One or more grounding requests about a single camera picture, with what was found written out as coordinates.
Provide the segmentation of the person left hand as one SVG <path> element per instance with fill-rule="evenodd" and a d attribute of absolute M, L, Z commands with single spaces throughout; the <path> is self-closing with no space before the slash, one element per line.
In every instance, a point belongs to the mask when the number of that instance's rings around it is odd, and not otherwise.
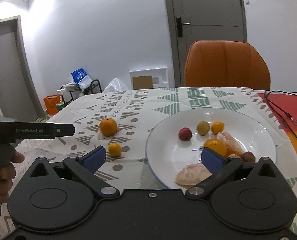
<path fill-rule="evenodd" d="M 0 204 L 7 203 L 9 199 L 9 191 L 12 188 L 13 182 L 12 180 L 16 176 L 16 170 L 12 163 L 21 163 L 24 161 L 24 155 L 15 152 L 11 163 L 9 163 L 6 167 L 0 169 Z"/>

